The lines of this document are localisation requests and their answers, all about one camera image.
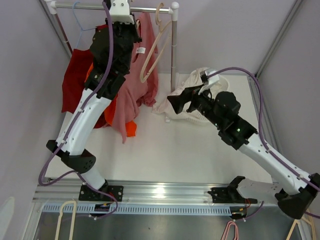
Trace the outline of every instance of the clothes rack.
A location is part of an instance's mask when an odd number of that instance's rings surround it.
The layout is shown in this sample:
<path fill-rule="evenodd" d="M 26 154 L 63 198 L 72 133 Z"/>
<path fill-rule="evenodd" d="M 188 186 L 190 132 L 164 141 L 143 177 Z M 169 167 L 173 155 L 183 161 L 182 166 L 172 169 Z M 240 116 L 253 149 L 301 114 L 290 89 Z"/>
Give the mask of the clothes rack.
<path fill-rule="evenodd" d="M 44 0 L 46 2 L 47 10 L 51 13 L 54 24 L 53 26 L 57 29 L 58 37 L 63 43 L 67 53 L 71 56 L 73 49 L 69 43 L 68 37 L 66 35 L 65 29 L 60 21 L 57 9 L 72 9 L 73 2 L 60 2 L 53 0 Z M 78 3 L 75 9 L 85 9 L 85 10 L 104 10 L 102 4 L 93 3 Z M 157 8 L 155 7 L 131 7 L 130 10 L 135 13 L 156 13 Z M 159 10 L 160 14 L 171 15 L 172 28 L 171 28 L 171 81 L 170 90 L 173 92 L 176 89 L 176 61 L 177 61 L 177 23 L 178 23 L 178 10 L 179 3 L 172 2 L 171 7 L 161 8 Z"/>

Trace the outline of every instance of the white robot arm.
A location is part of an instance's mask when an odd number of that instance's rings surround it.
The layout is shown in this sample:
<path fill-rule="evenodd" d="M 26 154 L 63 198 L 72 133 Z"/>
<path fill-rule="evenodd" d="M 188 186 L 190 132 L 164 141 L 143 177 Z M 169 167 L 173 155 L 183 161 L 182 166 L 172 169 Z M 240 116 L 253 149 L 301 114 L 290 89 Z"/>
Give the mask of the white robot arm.
<path fill-rule="evenodd" d="M 226 144 L 256 161 L 278 182 L 257 182 L 238 176 L 230 183 L 230 188 L 244 199 L 278 204 L 288 216 L 300 219 L 318 193 L 307 183 L 319 187 L 320 175 L 310 175 L 301 170 L 264 140 L 262 142 L 258 131 L 238 115 L 241 105 L 232 92 L 220 92 L 212 99 L 210 88 L 219 80 L 219 76 L 210 76 L 216 72 L 214 69 L 202 72 L 203 85 L 188 87 L 181 95 L 168 96 L 167 99 L 176 114 L 182 111 L 187 102 L 191 102 L 187 112 L 198 110 L 217 127 L 219 136 Z"/>

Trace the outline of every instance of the light purple wall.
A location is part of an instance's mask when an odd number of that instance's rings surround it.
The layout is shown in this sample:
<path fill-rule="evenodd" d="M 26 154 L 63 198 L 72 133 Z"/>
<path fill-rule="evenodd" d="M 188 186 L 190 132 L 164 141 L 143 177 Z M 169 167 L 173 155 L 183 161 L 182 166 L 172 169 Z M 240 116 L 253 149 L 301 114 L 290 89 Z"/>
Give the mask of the light purple wall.
<path fill-rule="evenodd" d="M 36 0 L 0 7 L 0 205 L 15 197 L 6 240 L 18 240 L 46 141 L 61 126 L 61 83 L 68 58 Z"/>
<path fill-rule="evenodd" d="M 283 154 L 320 173 L 320 1 L 305 1 L 260 80 Z"/>
<path fill-rule="evenodd" d="M 170 7 L 174 0 L 134 0 L 134 7 L 155 8 L 160 2 Z M 176 0 L 180 3 L 177 40 L 177 69 L 190 73 L 199 67 L 216 69 L 230 66 L 257 71 L 294 0 Z M 97 0 L 85 0 L 98 3 Z M 79 27 L 71 9 L 58 9 L 72 46 L 76 45 Z M 84 28 L 103 24 L 104 12 L 76 10 Z M 92 32 L 83 34 L 80 49 L 92 41 Z M 161 72 L 170 71 L 168 46 L 159 62 Z"/>

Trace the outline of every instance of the wooden hanger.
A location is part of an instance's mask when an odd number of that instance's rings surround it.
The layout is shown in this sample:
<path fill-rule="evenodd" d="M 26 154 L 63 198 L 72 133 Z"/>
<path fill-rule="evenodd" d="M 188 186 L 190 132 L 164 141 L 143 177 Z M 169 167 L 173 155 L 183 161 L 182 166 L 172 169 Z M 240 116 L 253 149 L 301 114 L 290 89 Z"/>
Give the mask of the wooden hanger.
<path fill-rule="evenodd" d="M 60 233 L 60 226 L 61 226 L 61 220 L 62 216 L 64 215 L 64 207 L 68 204 L 73 204 L 73 210 L 72 210 L 72 218 L 71 218 L 71 226 L 70 226 L 70 233 L 69 233 L 69 240 L 72 240 L 74 236 L 74 228 L 75 228 L 75 221 L 76 221 L 76 213 L 77 213 L 77 202 L 75 200 L 71 201 L 66 201 L 64 202 L 59 211 L 59 217 L 58 217 L 58 223 L 56 225 L 56 230 L 55 230 L 55 237 L 54 240 L 59 239 L 59 233 Z"/>
<path fill-rule="evenodd" d="M 156 11 L 155 11 L 155 23 L 156 25 L 158 26 L 159 28 L 159 33 L 158 35 L 156 36 L 155 40 L 154 40 L 154 43 L 148 53 L 148 56 L 146 57 L 145 61 L 144 61 L 144 64 L 142 66 L 142 69 L 141 69 L 141 72 L 140 72 L 140 80 L 142 83 L 144 83 L 149 75 L 152 73 L 152 71 L 155 69 L 156 65 L 158 64 L 160 58 L 162 57 L 162 54 L 164 53 L 164 50 L 165 50 L 165 47 L 167 46 L 167 44 L 169 43 L 169 40 L 171 38 L 171 34 L 169 34 L 169 36 L 166 38 L 166 41 L 164 43 L 164 46 L 163 48 L 161 49 L 161 51 L 158 53 L 158 57 L 156 58 L 156 60 L 154 61 L 153 65 L 150 67 L 149 71 L 147 72 L 147 74 L 144 76 L 144 73 L 145 73 L 145 70 L 146 70 L 146 67 L 150 61 L 150 58 L 153 54 L 153 52 L 155 51 L 155 48 L 161 38 L 161 36 L 164 34 L 164 32 L 166 31 L 166 29 L 171 25 L 172 21 L 170 20 L 169 22 L 167 22 L 167 24 L 162 27 L 162 20 L 159 19 L 159 10 L 160 8 L 163 8 L 165 5 L 161 2 L 158 7 L 156 8 Z"/>

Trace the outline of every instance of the pink hanger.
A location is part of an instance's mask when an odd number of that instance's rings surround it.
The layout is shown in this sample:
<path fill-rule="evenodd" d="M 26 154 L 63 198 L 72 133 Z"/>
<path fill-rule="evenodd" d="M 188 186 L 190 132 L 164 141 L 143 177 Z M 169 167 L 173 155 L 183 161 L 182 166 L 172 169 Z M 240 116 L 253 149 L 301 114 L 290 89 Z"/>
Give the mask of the pink hanger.
<path fill-rule="evenodd" d="M 223 232 L 222 237 L 221 237 L 221 240 L 227 240 L 228 233 L 229 233 L 229 230 L 230 230 L 231 226 L 234 226 L 234 237 L 233 237 L 233 240 L 239 240 L 238 226 L 233 221 L 228 221 L 228 223 L 226 224 L 224 232 Z"/>

